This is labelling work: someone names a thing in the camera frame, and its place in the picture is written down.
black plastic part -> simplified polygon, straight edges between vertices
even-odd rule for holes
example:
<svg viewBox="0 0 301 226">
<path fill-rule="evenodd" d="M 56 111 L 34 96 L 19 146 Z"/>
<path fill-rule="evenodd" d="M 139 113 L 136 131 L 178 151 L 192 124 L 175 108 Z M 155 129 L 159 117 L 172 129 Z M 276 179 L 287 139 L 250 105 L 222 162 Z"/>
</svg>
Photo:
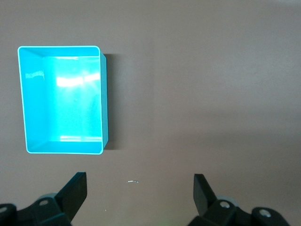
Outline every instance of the black plastic part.
<svg viewBox="0 0 301 226">
<path fill-rule="evenodd" d="M 229 206 L 226 208 L 222 207 L 222 202 L 227 203 Z M 235 214 L 236 207 L 232 203 L 225 200 L 217 200 L 210 206 L 203 218 L 209 219 L 219 226 L 230 226 L 234 222 Z"/>
<path fill-rule="evenodd" d="M 87 197 L 87 175 L 78 172 L 55 196 L 57 204 L 68 219 L 72 221 Z"/>
<path fill-rule="evenodd" d="M 0 204 L 0 225 L 8 225 L 14 221 L 17 208 L 11 203 Z"/>
<path fill-rule="evenodd" d="M 260 214 L 260 210 L 267 210 L 270 213 L 270 217 L 265 217 Z M 263 226 L 289 226 L 288 222 L 275 210 L 257 207 L 252 210 L 252 216 L 257 220 L 260 225 Z"/>
<path fill-rule="evenodd" d="M 203 216 L 208 208 L 217 200 L 203 174 L 194 175 L 193 199 L 200 216 Z"/>
<path fill-rule="evenodd" d="M 188 226 L 219 226 L 219 225 L 205 218 L 197 216 L 188 224 Z"/>
<path fill-rule="evenodd" d="M 71 226 L 86 196 L 87 175 L 76 173 L 55 197 L 38 199 L 19 211 L 13 204 L 1 204 L 0 226 Z"/>
<path fill-rule="evenodd" d="M 193 198 L 199 216 L 188 226 L 289 226 L 275 210 L 258 207 L 248 214 L 229 201 L 218 200 L 202 174 L 194 175 Z"/>
</svg>

blue plastic bin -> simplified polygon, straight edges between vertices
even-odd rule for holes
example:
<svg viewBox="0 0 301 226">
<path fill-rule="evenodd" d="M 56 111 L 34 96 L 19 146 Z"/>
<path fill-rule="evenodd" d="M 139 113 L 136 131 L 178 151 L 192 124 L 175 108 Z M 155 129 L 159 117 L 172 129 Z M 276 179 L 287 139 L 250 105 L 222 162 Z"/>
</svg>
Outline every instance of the blue plastic bin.
<svg viewBox="0 0 301 226">
<path fill-rule="evenodd" d="M 106 58 L 97 46 L 18 49 L 29 153 L 101 154 L 108 142 Z"/>
</svg>

screw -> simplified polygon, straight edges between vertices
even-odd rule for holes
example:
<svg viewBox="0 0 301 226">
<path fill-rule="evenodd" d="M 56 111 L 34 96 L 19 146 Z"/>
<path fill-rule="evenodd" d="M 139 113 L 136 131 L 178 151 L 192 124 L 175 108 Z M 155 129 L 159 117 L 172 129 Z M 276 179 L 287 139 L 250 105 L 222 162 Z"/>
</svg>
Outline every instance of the screw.
<svg viewBox="0 0 301 226">
<path fill-rule="evenodd" d="M 229 208 L 230 208 L 229 203 L 227 203 L 226 201 L 222 201 L 222 202 L 220 203 L 220 206 L 223 207 L 223 208 L 226 208 L 226 209 L 229 209 Z"/>
<path fill-rule="evenodd" d="M 0 213 L 3 213 L 3 212 L 5 212 L 5 211 L 7 211 L 7 210 L 8 210 L 8 208 L 7 208 L 6 206 L 1 207 L 1 208 L 0 208 Z"/>
<path fill-rule="evenodd" d="M 259 213 L 260 213 L 263 217 L 266 217 L 266 218 L 270 218 L 270 217 L 271 217 L 271 214 L 270 214 L 267 210 L 261 209 L 261 210 L 259 211 Z"/>
</svg>

table surface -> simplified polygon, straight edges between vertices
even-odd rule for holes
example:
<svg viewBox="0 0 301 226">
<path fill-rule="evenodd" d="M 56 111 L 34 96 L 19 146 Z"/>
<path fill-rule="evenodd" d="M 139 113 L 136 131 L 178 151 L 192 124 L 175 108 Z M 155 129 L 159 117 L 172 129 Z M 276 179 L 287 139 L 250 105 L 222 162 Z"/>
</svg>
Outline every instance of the table surface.
<svg viewBox="0 0 301 226">
<path fill-rule="evenodd" d="M 103 154 L 26 152 L 17 48 L 36 45 L 106 55 Z M 243 210 L 301 225 L 300 1 L 0 0 L 0 53 L 0 203 L 85 171 L 74 226 L 185 226 L 203 173 Z"/>
</svg>

plastic container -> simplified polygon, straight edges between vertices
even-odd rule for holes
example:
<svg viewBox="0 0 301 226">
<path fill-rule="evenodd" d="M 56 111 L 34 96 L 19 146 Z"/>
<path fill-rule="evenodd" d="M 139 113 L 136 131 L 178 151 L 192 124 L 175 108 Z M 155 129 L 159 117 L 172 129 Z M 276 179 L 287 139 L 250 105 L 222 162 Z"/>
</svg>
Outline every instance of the plastic container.
<svg viewBox="0 0 301 226">
<path fill-rule="evenodd" d="M 108 142 L 106 58 L 97 46 L 18 49 L 29 153 L 101 154 Z"/>
</svg>

